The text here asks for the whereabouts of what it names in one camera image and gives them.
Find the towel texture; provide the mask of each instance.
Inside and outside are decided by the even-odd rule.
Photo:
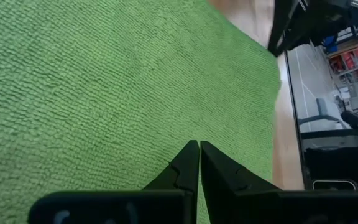
[[[205,0],[0,0],[0,223],[50,192],[141,189],[190,139],[270,180],[278,89]]]

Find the wooden floor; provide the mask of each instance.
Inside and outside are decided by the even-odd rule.
[[[267,46],[274,0],[208,0],[241,31]],[[282,86],[275,107],[273,183],[287,190],[304,189],[285,58],[277,59]]]

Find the black plastic part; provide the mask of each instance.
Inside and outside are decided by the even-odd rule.
[[[38,200],[29,223],[195,224],[200,149],[189,141],[144,190],[58,192]]]
[[[196,223],[199,168],[200,149],[197,141],[192,140],[144,189],[181,189],[192,194],[191,220]]]
[[[38,200],[30,210],[28,222],[191,223],[192,197],[183,190],[58,192]]]
[[[212,224],[237,219],[238,195],[279,189],[206,141],[201,142],[201,181]]]

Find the green terry cloth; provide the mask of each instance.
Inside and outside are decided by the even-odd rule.
[[[141,189],[190,139],[271,180],[279,85],[206,0],[0,0],[0,223],[51,192]]]

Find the gray floor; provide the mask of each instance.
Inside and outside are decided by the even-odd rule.
[[[318,115],[316,99],[323,98],[328,114],[341,119],[334,100],[339,92],[331,79],[330,68],[323,51],[312,45],[299,46],[288,52],[288,63],[298,118]],[[301,133],[332,129],[342,129],[342,126],[327,120],[313,121],[300,126]]]

